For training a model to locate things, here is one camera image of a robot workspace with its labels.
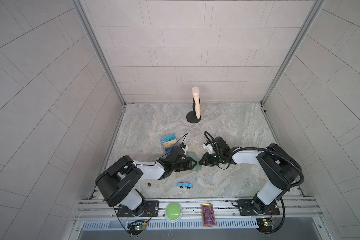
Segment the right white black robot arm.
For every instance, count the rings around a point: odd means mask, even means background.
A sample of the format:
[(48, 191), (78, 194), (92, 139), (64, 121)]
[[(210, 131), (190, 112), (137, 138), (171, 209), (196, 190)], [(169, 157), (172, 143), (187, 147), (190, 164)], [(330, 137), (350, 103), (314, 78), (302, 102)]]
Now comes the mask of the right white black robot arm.
[(207, 151), (199, 161), (203, 166), (251, 164), (262, 167), (268, 181), (255, 195), (255, 207), (268, 207), (274, 200), (281, 199), (287, 191), (301, 185), (305, 180), (301, 166), (277, 144), (270, 144), (266, 148), (230, 148), (223, 138), (217, 137), (213, 140), (207, 139), (203, 148)]

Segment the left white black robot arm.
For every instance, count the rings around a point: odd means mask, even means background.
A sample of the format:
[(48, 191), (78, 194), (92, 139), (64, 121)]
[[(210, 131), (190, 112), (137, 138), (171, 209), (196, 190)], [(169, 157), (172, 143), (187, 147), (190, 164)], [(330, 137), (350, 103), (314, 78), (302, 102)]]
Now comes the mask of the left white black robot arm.
[(135, 216), (146, 207), (144, 196), (136, 190), (143, 180), (163, 180), (173, 172), (190, 171), (197, 161), (186, 155), (187, 147), (173, 148), (168, 154), (153, 162), (138, 162), (130, 156), (121, 157), (95, 180), (96, 187), (108, 206), (122, 205), (133, 211)]

